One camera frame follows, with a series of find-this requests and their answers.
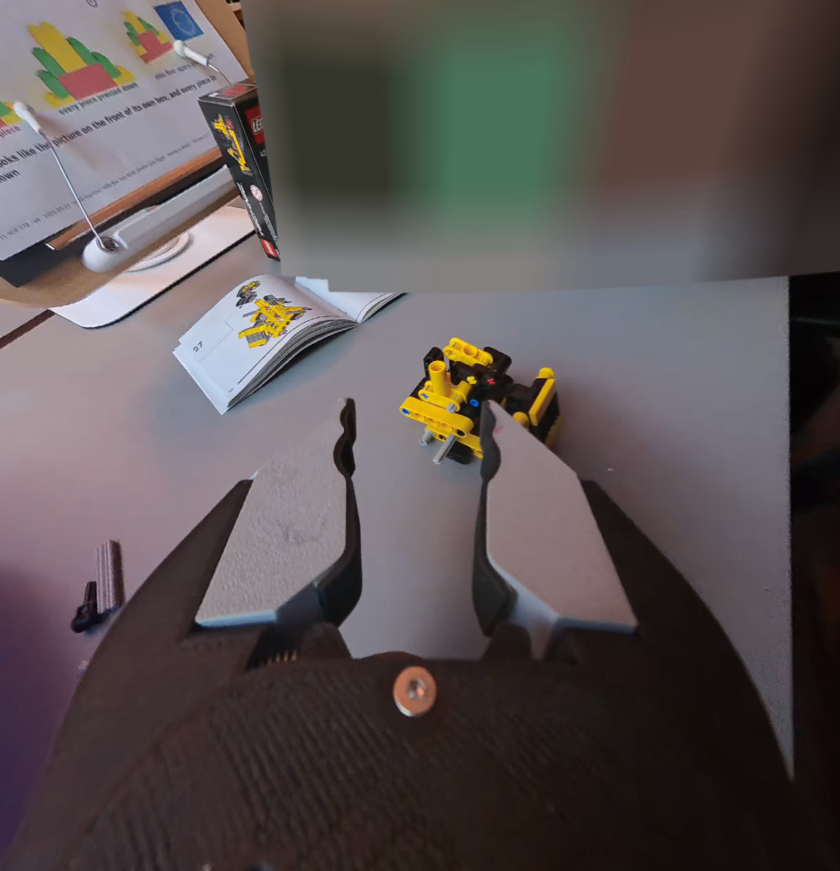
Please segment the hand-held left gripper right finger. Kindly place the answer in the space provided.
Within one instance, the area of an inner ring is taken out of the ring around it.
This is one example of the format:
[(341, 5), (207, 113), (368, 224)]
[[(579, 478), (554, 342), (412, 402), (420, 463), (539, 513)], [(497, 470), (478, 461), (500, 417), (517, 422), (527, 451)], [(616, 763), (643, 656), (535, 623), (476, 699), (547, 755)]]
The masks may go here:
[(578, 475), (499, 405), (480, 419), (472, 601), (486, 637), (513, 625), (543, 659), (563, 630), (639, 626)]

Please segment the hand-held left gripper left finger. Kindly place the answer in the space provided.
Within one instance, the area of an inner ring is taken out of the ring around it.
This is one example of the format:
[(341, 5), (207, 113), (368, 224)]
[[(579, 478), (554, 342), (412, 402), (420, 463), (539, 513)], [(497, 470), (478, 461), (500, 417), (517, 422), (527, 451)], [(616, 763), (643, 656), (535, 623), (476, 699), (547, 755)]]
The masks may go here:
[(341, 626), (362, 589), (351, 398), (256, 472), (195, 621), (273, 625), (301, 635)]

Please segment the yellow black lego vehicle model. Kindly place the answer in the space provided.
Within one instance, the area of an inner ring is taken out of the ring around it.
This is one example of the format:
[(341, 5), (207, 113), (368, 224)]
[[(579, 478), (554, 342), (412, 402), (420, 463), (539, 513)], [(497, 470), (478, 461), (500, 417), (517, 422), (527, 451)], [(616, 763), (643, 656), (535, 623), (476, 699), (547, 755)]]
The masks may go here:
[(400, 412), (422, 425), (422, 445), (439, 445), (434, 463), (448, 459), (469, 464), (481, 459), (485, 403), (499, 405), (535, 439), (553, 448), (563, 420), (554, 371), (542, 367), (531, 384), (521, 384), (511, 376), (511, 365), (508, 354), (458, 337), (428, 351), (424, 376)]

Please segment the open lego instruction booklet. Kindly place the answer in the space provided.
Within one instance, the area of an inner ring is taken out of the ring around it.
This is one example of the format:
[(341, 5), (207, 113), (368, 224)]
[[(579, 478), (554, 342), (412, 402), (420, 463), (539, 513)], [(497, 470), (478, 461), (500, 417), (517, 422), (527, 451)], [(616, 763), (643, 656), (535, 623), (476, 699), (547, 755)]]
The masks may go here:
[(355, 328), (400, 296), (333, 292), (327, 279), (257, 275), (206, 312), (173, 354), (222, 415), (297, 354)]

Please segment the dark grey ribbed lego piece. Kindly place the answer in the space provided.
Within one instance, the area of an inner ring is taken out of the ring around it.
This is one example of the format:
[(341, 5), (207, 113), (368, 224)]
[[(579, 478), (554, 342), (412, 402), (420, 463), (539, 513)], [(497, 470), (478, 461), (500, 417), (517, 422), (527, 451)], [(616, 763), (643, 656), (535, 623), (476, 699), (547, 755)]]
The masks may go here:
[(109, 614), (124, 604), (123, 560), (119, 542), (109, 540), (97, 548), (94, 580), (99, 614)]

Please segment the black lego set box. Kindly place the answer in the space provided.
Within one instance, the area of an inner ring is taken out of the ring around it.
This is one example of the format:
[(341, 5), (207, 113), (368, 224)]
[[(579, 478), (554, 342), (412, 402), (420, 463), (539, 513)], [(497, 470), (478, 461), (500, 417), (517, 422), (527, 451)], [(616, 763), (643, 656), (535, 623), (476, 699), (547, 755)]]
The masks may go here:
[(258, 89), (246, 78), (198, 99), (268, 258), (280, 260)]

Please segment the white mat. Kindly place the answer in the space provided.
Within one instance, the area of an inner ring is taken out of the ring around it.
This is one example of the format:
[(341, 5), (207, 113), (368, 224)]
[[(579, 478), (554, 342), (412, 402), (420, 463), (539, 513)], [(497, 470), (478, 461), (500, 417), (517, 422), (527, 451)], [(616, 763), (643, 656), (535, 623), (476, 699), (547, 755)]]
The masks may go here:
[(53, 313), (81, 328), (108, 326), (254, 234), (247, 211), (236, 203), (228, 203), (87, 297), (54, 308)]

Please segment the white gooseneck clip holder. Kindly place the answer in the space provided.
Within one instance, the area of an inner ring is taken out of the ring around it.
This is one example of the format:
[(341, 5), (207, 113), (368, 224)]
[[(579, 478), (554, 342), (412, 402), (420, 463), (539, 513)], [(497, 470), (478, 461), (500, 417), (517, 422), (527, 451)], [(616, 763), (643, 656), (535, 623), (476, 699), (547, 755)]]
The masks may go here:
[(85, 208), (84, 202), (80, 194), (78, 193), (76, 187), (74, 186), (72, 180), (69, 177), (69, 174), (64, 166), (64, 162), (60, 156), (59, 150), (56, 146), (55, 139), (46, 131), (43, 123), (29, 105), (23, 103), (22, 101), (15, 101), (14, 103), (12, 103), (12, 109), (15, 114), (22, 120), (22, 122), (29, 125), (33, 129), (33, 131), (44, 141), (46, 148), (55, 159), (55, 163), (57, 164), (57, 167), (64, 179), (65, 184), (69, 188), (72, 198), (76, 202), (78, 209), (84, 217), (84, 221), (87, 224), (88, 229), (92, 235), (91, 241), (94, 245), (94, 252), (99, 253), (99, 255), (101, 256), (100, 259), (102, 259), (103, 263), (105, 264), (103, 268), (94, 268), (94, 266), (88, 265), (88, 269), (90, 269), (91, 271), (101, 272), (107, 267), (116, 266), (118, 264), (118, 256), (121, 254), (122, 248), (114, 238), (109, 235), (104, 236), (97, 229), (93, 219), (90, 217), (87, 209)]
[(214, 65), (212, 55), (204, 55), (196, 49), (190, 48), (190, 46), (188, 46), (183, 40), (175, 40), (173, 42), (173, 49), (180, 58), (188, 60), (198, 66), (204, 67), (215, 73), (225, 82), (231, 83), (226, 74), (218, 70), (218, 68)]

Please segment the white document stand base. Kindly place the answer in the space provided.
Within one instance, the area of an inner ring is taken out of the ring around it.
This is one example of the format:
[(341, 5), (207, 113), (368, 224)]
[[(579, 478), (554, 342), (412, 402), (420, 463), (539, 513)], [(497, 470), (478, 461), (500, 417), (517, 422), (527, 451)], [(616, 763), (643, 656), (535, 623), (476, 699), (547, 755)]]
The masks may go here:
[(229, 191), (219, 191), (217, 197), (210, 194), (202, 199), (191, 195), (189, 190), (184, 191), (161, 205), (147, 206), (122, 216), (116, 223), (108, 226), (104, 236), (111, 236), (122, 248), (116, 266), (107, 267), (101, 272), (91, 271), (84, 261), (84, 251), (88, 243), (78, 241), (66, 251), (60, 252), (60, 257), (52, 258), (44, 268), (44, 274), (79, 274), (85, 279), (92, 277), (105, 280), (135, 266), (152, 251), (176, 235), (184, 233), (221, 206), (234, 203), (241, 203), (235, 187)]

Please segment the wooden board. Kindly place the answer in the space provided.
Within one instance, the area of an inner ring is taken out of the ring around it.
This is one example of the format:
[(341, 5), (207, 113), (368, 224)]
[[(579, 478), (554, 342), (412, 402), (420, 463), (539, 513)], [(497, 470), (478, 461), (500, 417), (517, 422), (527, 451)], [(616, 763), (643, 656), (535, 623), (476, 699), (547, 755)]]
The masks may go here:
[(148, 241), (131, 246), (115, 259), (110, 258), (110, 267), (104, 272), (91, 271), (84, 264), (83, 252), (92, 240), (92, 234), (81, 221), (44, 242), (0, 260), (0, 300), (23, 306), (55, 308), (88, 296), (174, 236), (188, 231), (231, 201), (237, 195), (237, 189), (229, 173), (207, 200), (198, 198), (198, 188), (215, 175), (222, 165), (223, 158), (218, 148), (209, 149), (200, 157), (192, 158), (177, 169), (168, 171), (164, 176), (94, 212), (92, 219), (99, 234), (107, 236), (117, 224), (133, 220), (138, 215), (149, 220), (148, 208), (163, 206), (175, 198), (186, 203), (184, 218), (179, 223), (167, 227), (153, 223), (152, 230), (148, 232)]

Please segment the printed instruction sheet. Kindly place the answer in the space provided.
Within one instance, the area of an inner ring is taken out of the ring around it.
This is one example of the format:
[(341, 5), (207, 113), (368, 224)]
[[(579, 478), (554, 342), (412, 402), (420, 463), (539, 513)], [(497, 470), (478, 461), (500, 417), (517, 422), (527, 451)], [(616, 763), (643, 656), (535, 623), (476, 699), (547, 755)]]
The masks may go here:
[(227, 2), (0, 2), (0, 260), (218, 155), (198, 98), (250, 72)]

